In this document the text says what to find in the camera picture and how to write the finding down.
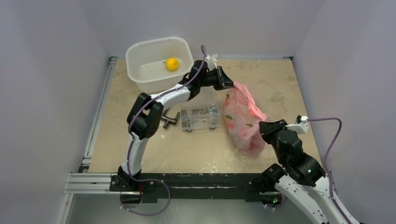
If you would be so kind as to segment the clear plastic screw organizer box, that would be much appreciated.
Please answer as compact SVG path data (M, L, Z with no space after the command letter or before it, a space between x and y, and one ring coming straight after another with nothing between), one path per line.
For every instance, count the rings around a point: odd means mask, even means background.
M181 129L184 132L214 130L221 127L216 91L202 87L193 99L180 104Z

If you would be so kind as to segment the pink plastic bag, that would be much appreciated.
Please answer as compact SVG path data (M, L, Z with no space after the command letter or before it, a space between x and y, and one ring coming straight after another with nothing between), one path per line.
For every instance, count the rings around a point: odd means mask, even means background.
M254 158L262 153L266 142L261 137L259 123L266 119L247 86L234 82L226 93L224 122L241 153Z

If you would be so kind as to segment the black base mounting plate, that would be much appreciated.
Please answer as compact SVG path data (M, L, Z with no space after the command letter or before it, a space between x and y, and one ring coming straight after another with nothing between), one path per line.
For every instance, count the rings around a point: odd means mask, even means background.
M112 174L109 190L124 203L156 203L158 199L221 199L274 206L282 194L269 179L255 173L138 173L135 180L121 171Z

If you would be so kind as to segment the white plastic basin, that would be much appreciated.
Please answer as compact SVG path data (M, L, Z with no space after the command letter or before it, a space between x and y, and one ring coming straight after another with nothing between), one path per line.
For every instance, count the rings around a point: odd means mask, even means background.
M128 77L146 93L175 86L194 64L187 41L176 36L133 44L127 49L125 58ZM165 61L169 58L178 60L176 71L166 68Z

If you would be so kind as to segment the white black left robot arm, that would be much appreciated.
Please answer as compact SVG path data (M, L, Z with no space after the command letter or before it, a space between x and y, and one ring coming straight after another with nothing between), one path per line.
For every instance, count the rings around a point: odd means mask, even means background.
M110 191L135 191L141 185L142 158L150 137L158 130L163 112L196 97L202 87L216 91L234 87L234 82L221 66L210 68L205 60L197 60L190 72L174 86L163 92L149 95L141 93L127 117L130 143L126 159L117 174L111 177Z

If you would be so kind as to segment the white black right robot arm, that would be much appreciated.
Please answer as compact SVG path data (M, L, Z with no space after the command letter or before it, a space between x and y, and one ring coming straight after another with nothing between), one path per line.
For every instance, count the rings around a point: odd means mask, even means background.
M278 163L262 173L263 191L276 189L293 202L313 223L357 224L334 190L326 164L303 151L300 134L313 120L298 116L294 124L285 120L259 122L262 139L271 145Z

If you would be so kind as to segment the aluminium extrusion frame rail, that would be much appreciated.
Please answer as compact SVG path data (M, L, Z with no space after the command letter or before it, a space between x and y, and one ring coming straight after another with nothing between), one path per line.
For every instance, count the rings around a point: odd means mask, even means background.
M106 106L107 96L110 90L111 80L116 67L118 57L112 56L109 59L109 65L105 75L105 83L102 88L98 106L91 123L88 139L85 145L81 165L77 173L70 173L65 189L64 195L72 196L76 194L120 194L120 195L139 195L139 192L134 191L111 191L112 173L88 173L91 165L92 155L95 148L95 143L99 133L101 119Z

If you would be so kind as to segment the yellow fake lemon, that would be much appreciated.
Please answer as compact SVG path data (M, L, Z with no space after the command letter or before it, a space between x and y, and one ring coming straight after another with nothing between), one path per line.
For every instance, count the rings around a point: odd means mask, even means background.
M176 71L179 67L179 62L176 58L169 58L165 61L165 65L169 71Z

